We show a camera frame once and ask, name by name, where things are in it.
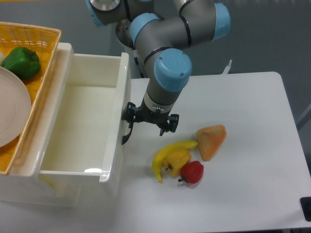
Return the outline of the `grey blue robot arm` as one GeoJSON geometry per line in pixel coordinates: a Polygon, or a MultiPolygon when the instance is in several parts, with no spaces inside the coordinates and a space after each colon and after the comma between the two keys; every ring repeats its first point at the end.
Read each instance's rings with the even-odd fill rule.
{"type": "Polygon", "coordinates": [[[177,0],[178,16],[161,19],[152,0],[88,0],[94,22],[129,22],[128,33],[149,77],[140,106],[128,103],[122,120],[133,126],[148,122],[161,133],[175,132],[179,115],[171,110],[192,73],[184,49],[228,34],[229,10],[208,0],[177,0]]]}

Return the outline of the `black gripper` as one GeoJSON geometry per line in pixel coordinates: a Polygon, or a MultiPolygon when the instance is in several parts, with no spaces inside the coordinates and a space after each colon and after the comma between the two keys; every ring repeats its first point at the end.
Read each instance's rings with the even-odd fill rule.
{"type": "Polygon", "coordinates": [[[164,133],[174,133],[179,123],[179,114],[169,115],[172,105],[161,105],[153,102],[151,99],[143,99],[140,107],[138,108],[132,102],[128,102],[122,111],[121,119],[129,124],[132,128],[136,122],[147,122],[155,124],[160,128],[159,135],[164,133]]]}

